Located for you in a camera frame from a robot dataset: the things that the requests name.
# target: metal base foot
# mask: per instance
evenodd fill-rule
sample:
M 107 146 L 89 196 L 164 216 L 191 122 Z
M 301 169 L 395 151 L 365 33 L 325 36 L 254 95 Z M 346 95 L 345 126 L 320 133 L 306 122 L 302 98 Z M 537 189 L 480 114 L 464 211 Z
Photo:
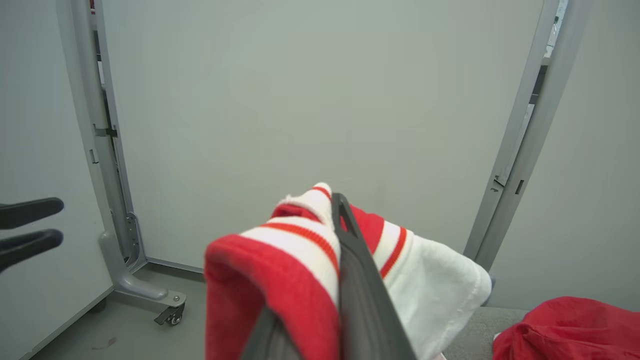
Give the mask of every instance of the metal base foot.
M 107 269 L 109 270 L 109 275 L 113 281 L 115 291 L 139 297 L 141 299 L 151 300 L 158 304 L 164 304 L 169 306 L 170 309 L 180 308 L 180 319 L 182 318 L 182 309 L 184 309 L 184 302 L 187 300 L 187 295 L 177 291 L 161 288 L 160 286 L 142 281 L 133 276 L 124 261 L 122 261 L 122 255 L 120 254 L 120 248 L 118 247 L 118 240 L 115 234 L 111 231 L 104 231 L 100 235 L 98 242 L 100 243 L 102 256 L 104 257 L 105 264 L 107 264 Z

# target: caster wheel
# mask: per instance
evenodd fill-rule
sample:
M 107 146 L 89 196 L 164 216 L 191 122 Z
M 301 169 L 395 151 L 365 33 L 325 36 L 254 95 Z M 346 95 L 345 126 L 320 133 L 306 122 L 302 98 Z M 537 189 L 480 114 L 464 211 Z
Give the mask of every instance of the caster wheel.
M 174 317 L 172 317 L 170 319 L 167 319 L 166 322 L 171 326 L 176 326 L 176 325 L 178 325 L 180 323 L 181 320 L 182 320 L 182 315 L 174 316 Z
M 107 307 L 107 298 L 102 299 L 94 307 L 89 310 L 90 314 L 101 313 Z
M 167 307 L 162 314 L 154 320 L 156 324 L 169 324 L 169 326 L 176 326 L 182 321 L 182 312 L 184 311 L 184 304 L 179 307 Z

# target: metal bracket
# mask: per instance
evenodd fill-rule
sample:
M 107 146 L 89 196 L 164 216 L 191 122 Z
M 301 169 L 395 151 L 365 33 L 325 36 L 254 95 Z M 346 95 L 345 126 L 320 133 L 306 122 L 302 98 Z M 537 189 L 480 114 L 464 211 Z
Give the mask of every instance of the metal bracket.
M 112 138 L 117 138 L 118 137 L 118 131 L 115 129 L 115 126 L 114 126 L 113 129 L 110 128 L 110 127 L 107 127 L 106 129 L 100 129 L 100 128 L 96 127 L 95 124 L 94 124 L 93 125 L 93 134 L 95 136 L 98 136 L 98 137 L 101 137 L 101 138 L 103 138 L 105 136 L 110 136 Z
M 187 300 L 187 295 L 183 293 L 161 288 L 133 276 L 122 261 L 118 240 L 113 232 L 104 231 L 98 242 L 115 291 L 170 307 L 179 307 Z

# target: red cloth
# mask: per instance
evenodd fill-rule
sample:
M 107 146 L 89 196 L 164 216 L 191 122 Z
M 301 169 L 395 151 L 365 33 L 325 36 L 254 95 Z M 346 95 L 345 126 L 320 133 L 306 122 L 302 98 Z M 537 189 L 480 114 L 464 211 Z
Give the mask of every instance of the red cloth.
M 640 313 L 578 297 L 549 300 L 498 335 L 493 359 L 640 359 Z

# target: gray wall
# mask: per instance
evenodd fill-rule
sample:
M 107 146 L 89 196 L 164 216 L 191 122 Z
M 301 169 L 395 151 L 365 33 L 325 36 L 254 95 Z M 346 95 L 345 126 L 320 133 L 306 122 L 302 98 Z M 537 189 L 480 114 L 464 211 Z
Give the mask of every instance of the gray wall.
M 489 306 L 572 295 L 640 311 L 640 2 L 596 1 Z
M 104 1 L 147 256 L 201 267 L 318 181 L 461 252 L 542 5 Z

